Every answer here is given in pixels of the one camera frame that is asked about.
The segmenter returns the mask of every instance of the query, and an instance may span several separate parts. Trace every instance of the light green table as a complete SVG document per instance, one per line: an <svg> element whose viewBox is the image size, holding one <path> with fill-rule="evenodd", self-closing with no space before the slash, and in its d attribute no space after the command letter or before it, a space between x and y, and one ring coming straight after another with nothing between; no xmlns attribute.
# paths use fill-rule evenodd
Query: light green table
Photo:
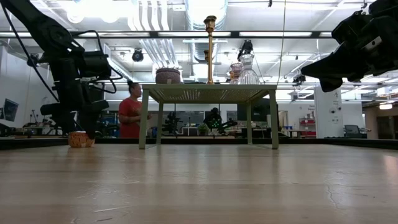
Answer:
<svg viewBox="0 0 398 224"><path fill-rule="evenodd" d="M165 103L246 104L248 144L252 144L251 103L269 95L271 101L272 149L278 149L278 112L275 98L276 85L205 85L205 84L146 84L142 85L142 108L139 132L139 148L146 148L146 126L148 100L151 96L159 103L157 127L162 128L163 105ZM156 144L162 135L158 134Z"/></svg>

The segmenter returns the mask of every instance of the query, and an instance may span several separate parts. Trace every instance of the wooden table surface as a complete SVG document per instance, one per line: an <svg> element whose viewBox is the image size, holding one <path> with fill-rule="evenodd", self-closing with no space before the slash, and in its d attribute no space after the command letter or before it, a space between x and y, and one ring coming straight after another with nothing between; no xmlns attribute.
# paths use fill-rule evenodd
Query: wooden table surface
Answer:
<svg viewBox="0 0 398 224"><path fill-rule="evenodd" d="M327 145L0 151L0 223L397 223L397 158Z"/></svg>

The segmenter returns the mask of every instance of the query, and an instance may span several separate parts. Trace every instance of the clear glass bottle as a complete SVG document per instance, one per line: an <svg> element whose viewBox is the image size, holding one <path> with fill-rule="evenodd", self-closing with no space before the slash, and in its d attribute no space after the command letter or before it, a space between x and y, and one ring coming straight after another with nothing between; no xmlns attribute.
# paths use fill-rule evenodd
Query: clear glass bottle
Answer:
<svg viewBox="0 0 398 224"><path fill-rule="evenodd" d="M252 69L253 58L252 54L244 54L239 58L243 64L243 71L238 80L239 85L260 85L260 79Z"/></svg>
<svg viewBox="0 0 398 224"><path fill-rule="evenodd" d="M241 63L233 63L229 68L229 74L231 75L230 85L237 85L239 82L239 76L243 70L243 65Z"/></svg>

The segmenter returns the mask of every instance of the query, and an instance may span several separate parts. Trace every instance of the brass candlestick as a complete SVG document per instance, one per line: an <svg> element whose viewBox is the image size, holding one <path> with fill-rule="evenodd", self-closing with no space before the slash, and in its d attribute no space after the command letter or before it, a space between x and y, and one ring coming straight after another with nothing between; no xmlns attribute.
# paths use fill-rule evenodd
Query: brass candlestick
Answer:
<svg viewBox="0 0 398 224"><path fill-rule="evenodd" d="M203 22L206 24L206 32L209 33L209 50L205 50L205 57L208 65L207 84L214 84L213 82L213 31L216 27L215 16L208 16Z"/></svg>

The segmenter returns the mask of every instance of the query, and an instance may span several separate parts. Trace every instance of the man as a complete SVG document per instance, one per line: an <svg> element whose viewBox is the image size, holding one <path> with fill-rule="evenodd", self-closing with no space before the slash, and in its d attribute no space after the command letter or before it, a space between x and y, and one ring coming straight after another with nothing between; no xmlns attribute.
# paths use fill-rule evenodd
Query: man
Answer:
<svg viewBox="0 0 398 224"><path fill-rule="evenodd" d="M138 83L128 81L130 97L119 105L120 137L139 138L139 122L141 120L141 86Z"/></svg>

